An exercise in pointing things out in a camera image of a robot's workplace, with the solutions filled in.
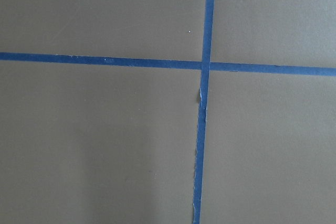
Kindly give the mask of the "brown paper table cover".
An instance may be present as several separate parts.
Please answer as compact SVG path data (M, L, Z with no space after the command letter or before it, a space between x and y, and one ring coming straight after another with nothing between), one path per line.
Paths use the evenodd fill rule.
M335 0L1 0L1 223L335 223Z

